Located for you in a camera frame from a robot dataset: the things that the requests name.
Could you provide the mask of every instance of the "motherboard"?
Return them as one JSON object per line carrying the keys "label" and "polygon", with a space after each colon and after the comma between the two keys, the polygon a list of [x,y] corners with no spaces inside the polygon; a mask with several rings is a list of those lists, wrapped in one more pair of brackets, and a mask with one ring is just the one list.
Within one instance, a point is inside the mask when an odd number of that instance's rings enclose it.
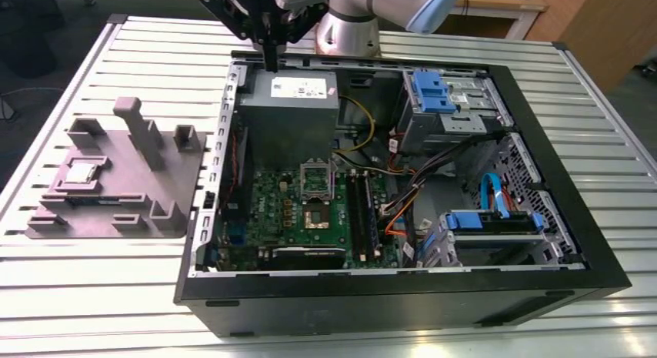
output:
{"label": "motherboard", "polygon": [[326,175],[320,164],[294,171],[256,171],[249,221],[225,223],[217,234],[229,243],[220,252],[221,268],[256,270],[269,258],[304,253],[312,253],[314,262],[324,256],[337,268],[397,267],[398,246],[377,227],[385,201],[381,174],[352,170]]}

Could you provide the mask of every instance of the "ram slot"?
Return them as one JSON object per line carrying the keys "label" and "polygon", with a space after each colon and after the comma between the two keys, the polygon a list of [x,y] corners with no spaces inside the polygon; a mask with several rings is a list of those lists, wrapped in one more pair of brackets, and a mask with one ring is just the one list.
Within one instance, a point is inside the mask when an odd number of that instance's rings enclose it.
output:
{"label": "ram slot", "polygon": [[360,177],[352,172],[346,177],[346,209],[349,212],[349,230],[350,230],[350,253],[356,262],[364,262],[368,258],[368,248],[365,238],[365,212],[362,210],[362,201],[365,197],[360,190]]}
{"label": "ram slot", "polygon": [[381,256],[381,243],[378,241],[377,230],[377,211],[373,204],[372,187],[369,186],[369,176],[365,173],[362,176],[362,187],[365,191],[365,231],[368,237],[368,260],[373,260]]}

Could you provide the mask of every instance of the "white sticker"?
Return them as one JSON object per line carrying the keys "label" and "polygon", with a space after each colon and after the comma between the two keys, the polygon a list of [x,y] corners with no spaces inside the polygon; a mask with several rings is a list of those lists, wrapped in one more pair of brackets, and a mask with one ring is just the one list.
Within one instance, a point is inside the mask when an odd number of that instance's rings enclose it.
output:
{"label": "white sticker", "polygon": [[394,139],[388,140],[388,149],[393,154],[397,153],[397,149],[400,148],[400,142]]}
{"label": "white sticker", "polygon": [[404,248],[401,249],[404,250],[404,254],[411,259],[414,255],[413,247],[407,243],[404,243]]}
{"label": "white sticker", "polygon": [[467,98],[465,97],[465,95],[450,95],[449,97],[451,98],[453,102],[467,102]]}
{"label": "white sticker", "polygon": [[326,80],[276,77],[270,81],[270,97],[326,99]]}

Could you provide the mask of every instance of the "yellow wire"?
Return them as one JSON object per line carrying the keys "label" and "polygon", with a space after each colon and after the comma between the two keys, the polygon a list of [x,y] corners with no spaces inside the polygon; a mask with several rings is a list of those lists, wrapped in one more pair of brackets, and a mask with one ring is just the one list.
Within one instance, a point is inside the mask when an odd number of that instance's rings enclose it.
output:
{"label": "yellow wire", "polygon": [[368,135],[368,138],[365,139],[365,141],[362,141],[358,145],[350,147],[349,149],[337,149],[336,152],[353,152],[354,150],[358,150],[360,148],[362,148],[365,145],[369,144],[369,142],[372,141],[372,138],[373,138],[373,130],[374,130],[374,121],[373,121],[373,117],[372,117],[372,113],[369,112],[369,110],[362,106],[362,104],[360,104],[354,99],[352,99],[349,96],[344,96],[341,95],[340,96],[340,99],[346,99],[349,100],[350,102],[353,102],[356,104],[356,106],[360,108],[360,110],[362,110],[362,113],[365,113],[365,115],[368,116],[368,120],[369,120],[369,135]]}

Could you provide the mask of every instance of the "green circuit board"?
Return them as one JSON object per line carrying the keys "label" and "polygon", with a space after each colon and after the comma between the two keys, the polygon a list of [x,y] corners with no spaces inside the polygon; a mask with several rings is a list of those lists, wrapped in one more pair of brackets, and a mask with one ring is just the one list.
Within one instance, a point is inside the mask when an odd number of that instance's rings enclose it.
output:
{"label": "green circuit board", "polygon": [[[301,180],[298,171],[257,171],[252,186],[252,210],[248,225],[244,231],[244,248],[236,246],[232,251],[230,262],[234,270],[252,270],[254,261],[252,250],[257,246],[325,246],[342,248],[346,251],[348,269],[397,267],[398,246],[396,242],[385,244],[381,248],[381,256],[372,261],[361,262],[353,259],[350,253],[352,237],[349,224],[349,210],[346,201],[346,173],[334,175],[334,182],[324,182],[321,179],[309,178],[306,186],[320,189],[326,185],[333,186],[333,199],[325,204],[324,217],[328,228],[313,228],[316,212],[310,212],[308,203],[301,201]],[[369,187],[374,198],[374,204],[386,201],[384,177],[372,175]]]}

